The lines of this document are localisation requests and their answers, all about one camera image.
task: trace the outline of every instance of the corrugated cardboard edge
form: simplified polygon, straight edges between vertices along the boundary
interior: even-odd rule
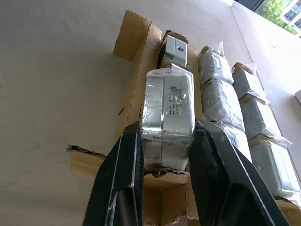
[[[205,46],[205,47],[202,48],[202,50],[201,50],[200,53],[198,54],[198,64],[199,64],[201,58],[204,57],[205,53],[206,53],[209,49],[210,49],[210,47],[208,47],[208,46]]]
[[[183,35],[181,35],[181,34],[179,34],[179,33],[176,33],[176,32],[174,32],[174,31],[172,31],[172,30],[166,30],[166,32],[165,32],[165,34],[164,34],[164,36],[163,36],[163,38],[162,38],[162,41],[165,39],[165,37],[166,37],[167,35],[170,35],[170,36],[172,36],[172,37],[174,37],[174,38],[176,38],[176,39],[178,39],[178,40],[181,40],[181,41],[185,42],[186,44],[189,43],[189,42],[188,42],[188,39],[187,39],[185,36],[183,36]]]
[[[187,172],[177,174],[167,172],[165,175],[158,178],[154,177],[152,174],[147,174],[144,176],[144,186],[163,191],[186,184],[189,177],[190,175]]]
[[[139,47],[146,39],[151,21],[130,10],[124,14],[113,54],[133,61]]]
[[[195,202],[195,196],[192,190],[191,179],[187,178],[186,184],[186,216],[188,220],[198,219],[198,209]]]
[[[255,75],[255,73],[256,73],[240,62],[237,62],[236,64],[234,64],[233,68],[234,68],[233,74],[235,74],[239,69],[243,69],[252,75]]]
[[[71,168],[92,176],[96,176],[99,167],[106,156],[102,153],[96,153],[77,145],[68,145],[66,151],[71,160]]]
[[[265,100],[263,99],[260,99],[258,97],[255,97],[253,96],[252,94],[245,94],[240,100],[239,100],[239,104],[242,105],[242,104],[245,104],[246,102],[248,102],[249,100],[253,100],[253,99],[256,99],[258,100],[260,103],[262,103],[263,105],[266,105],[267,103],[265,102]]]

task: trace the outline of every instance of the window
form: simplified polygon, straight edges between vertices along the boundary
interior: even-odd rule
[[[291,9],[290,11],[288,11],[284,17],[290,22],[291,20],[293,20],[295,18],[295,16],[298,15],[298,12],[296,12],[296,10]]]
[[[301,29],[301,18],[295,23],[295,25]]]
[[[294,4],[293,9],[296,10],[298,13],[301,12],[301,0],[297,1],[297,3]]]

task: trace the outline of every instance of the metal box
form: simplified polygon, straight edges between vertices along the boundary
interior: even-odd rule
[[[192,79],[169,68],[147,73],[141,121],[146,170],[185,169],[195,127]]]
[[[159,52],[158,68],[161,67],[164,58],[168,58],[172,62],[185,67],[187,64],[187,44],[167,35]]]
[[[189,76],[191,76],[193,78],[193,74],[190,71],[188,71],[184,68],[181,68],[181,67],[179,67],[179,66],[177,66],[173,63],[170,63],[167,67],[170,68],[170,69],[173,69],[175,71],[185,72],[186,74],[188,74]]]
[[[230,142],[236,147],[250,162],[252,162],[248,140],[244,131],[227,125],[219,125],[227,134]]]
[[[203,59],[200,60],[200,84],[203,86],[212,79],[224,81],[230,85],[233,84],[231,70],[226,58],[221,56],[213,49],[209,49]]]
[[[291,197],[300,193],[288,150],[270,141],[250,148],[254,166],[273,196]]]
[[[201,90],[202,111],[207,120],[245,131],[234,88],[223,81],[211,81]]]
[[[233,79],[233,87],[239,100],[246,94],[265,100],[265,93],[255,75],[240,69],[233,74]]]
[[[240,107],[248,140],[260,134],[269,138],[281,137],[279,127],[268,105],[263,105],[258,100],[251,99]]]

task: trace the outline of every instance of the cardboard divider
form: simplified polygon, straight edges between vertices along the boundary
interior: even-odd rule
[[[187,184],[185,187],[186,193],[186,215],[189,220],[198,220],[198,209],[195,202],[195,196],[192,190],[191,179],[187,179]]]
[[[68,154],[71,160],[71,168],[73,170],[93,176],[96,176],[99,167],[105,160],[105,157],[102,158],[91,153],[83,153],[76,150],[69,150]]]
[[[186,185],[189,174],[167,173],[159,178],[144,176],[145,225],[165,226],[186,217]]]
[[[243,70],[245,70],[246,72],[248,72],[252,75],[255,75],[255,73],[256,73],[256,72],[252,71],[249,67],[247,67],[246,65],[243,65],[240,62],[237,62],[236,64],[234,64],[233,68],[234,68],[233,74],[240,68],[242,68]]]
[[[242,104],[248,102],[249,100],[253,100],[253,99],[257,99],[257,100],[261,101],[260,99],[258,99],[257,97],[255,97],[251,94],[246,94],[239,100],[239,103],[242,105]]]
[[[146,39],[151,21],[130,10],[124,14],[113,54],[133,61],[138,48]]]

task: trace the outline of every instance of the cardboard box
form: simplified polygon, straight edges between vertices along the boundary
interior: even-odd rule
[[[180,34],[172,31],[167,31],[167,33],[188,43],[187,39]],[[132,61],[133,69],[120,107],[115,141],[127,125],[140,120],[146,73],[157,68],[161,36],[162,31],[149,19],[126,11],[113,53]],[[197,49],[190,44],[187,48],[186,67],[194,75],[195,116],[202,118]],[[90,152],[75,145],[68,147],[68,153],[74,170],[93,176],[97,174],[105,160],[103,154]],[[291,203],[279,204],[279,206],[282,205],[285,206],[284,213],[289,213],[287,218],[292,218],[297,222],[300,211],[294,205],[293,208],[290,207]],[[167,226],[184,219],[189,226],[199,226],[189,170],[183,172],[162,169],[156,177],[152,174],[146,175],[143,211],[144,225]]]

